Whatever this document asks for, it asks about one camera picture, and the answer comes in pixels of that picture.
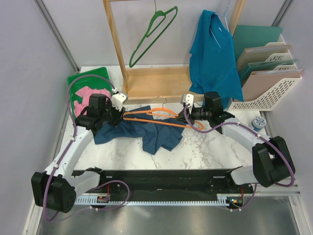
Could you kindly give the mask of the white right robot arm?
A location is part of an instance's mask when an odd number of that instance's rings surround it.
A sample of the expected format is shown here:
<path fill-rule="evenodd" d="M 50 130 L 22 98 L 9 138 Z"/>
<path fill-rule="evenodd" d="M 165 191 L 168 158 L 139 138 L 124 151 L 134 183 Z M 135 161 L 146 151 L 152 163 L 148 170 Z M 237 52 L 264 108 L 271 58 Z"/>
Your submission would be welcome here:
<path fill-rule="evenodd" d="M 183 110 L 178 120 L 186 122 L 192 129 L 196 121 L 206 120 L 211 128 L 201 133 L 217 131 L 238 142 L 252 155 L 252 165 L 234 168 L 226 173 L 224 187 L 228 192 L 236 192 L 243 184 L 260 184 L 265 188 L 272 185 L 285 188 L 293 186 L 295 166 L 282 137 L 262 135 L 242 124 L 223 109 L 217 92 L 207 92 L 203 97 L 204 106 L 194 107 L 194 96 L 184 94 L 181 99 Z"/>

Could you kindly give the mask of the dark blue t-shirt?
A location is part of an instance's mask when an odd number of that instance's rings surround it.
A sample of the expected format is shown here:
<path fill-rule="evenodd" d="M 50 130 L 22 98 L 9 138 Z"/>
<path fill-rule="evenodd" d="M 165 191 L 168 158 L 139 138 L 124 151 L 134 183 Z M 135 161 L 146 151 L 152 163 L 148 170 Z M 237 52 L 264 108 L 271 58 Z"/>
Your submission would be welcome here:
<path fill-rule="evenodd" d="M 142 149 L 156 154 L 162 147 L 172 151 L 181 141 L 184 128 L 150 122 L 122 120 L 117 127 L 104 124 L 94 137 L 95 144 L 104 144 L 116 138 L 142 138 Z"/>

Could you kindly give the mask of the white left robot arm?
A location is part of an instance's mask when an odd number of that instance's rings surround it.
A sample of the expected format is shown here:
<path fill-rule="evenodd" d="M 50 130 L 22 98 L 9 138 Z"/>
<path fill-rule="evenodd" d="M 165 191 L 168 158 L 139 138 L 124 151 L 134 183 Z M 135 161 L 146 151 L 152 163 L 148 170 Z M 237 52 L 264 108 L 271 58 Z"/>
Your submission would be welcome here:
<path fill-rule="evenodd" d="M 116 127 L 125 112 L 128 96 L 116 92 L 111 98 L 104 94 L 92 94 L 89 104 L 74 120 L 73 134 L 67 140 L 53 162 L 42 172 L 31 178 L 35 204 L 57 212 L 69 212 L 77 197 L 90 189 L 103 192 L 107 180 L 95 170 L 86 170 L 72 177 L 74 167 L 82 153 L 104 124 Z"/>

